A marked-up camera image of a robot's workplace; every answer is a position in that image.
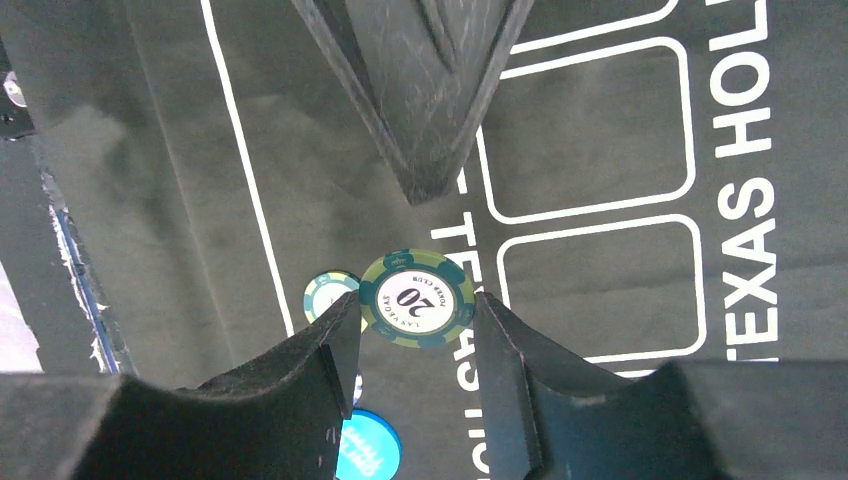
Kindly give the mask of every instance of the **poker chip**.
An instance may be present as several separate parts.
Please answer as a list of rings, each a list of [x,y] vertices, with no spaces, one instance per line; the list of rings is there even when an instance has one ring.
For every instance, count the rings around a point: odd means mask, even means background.
[[[355,409],[342,422],[336,478],[391,480],[402,456],[400,437],[391,424],[373,412]]]
[[[455,340],[474,316],[471,280],[459,265],[428,250],[398,250],[372,263],[359,302],[374,331],[412,348]]]
[[[359,279],[344,270],[330,270],[313,278],[303,292],[303,313],[306,320],[313,323],[342,295],[358,288]],[[363,319],[362,331],[366,328],[368,322]]]

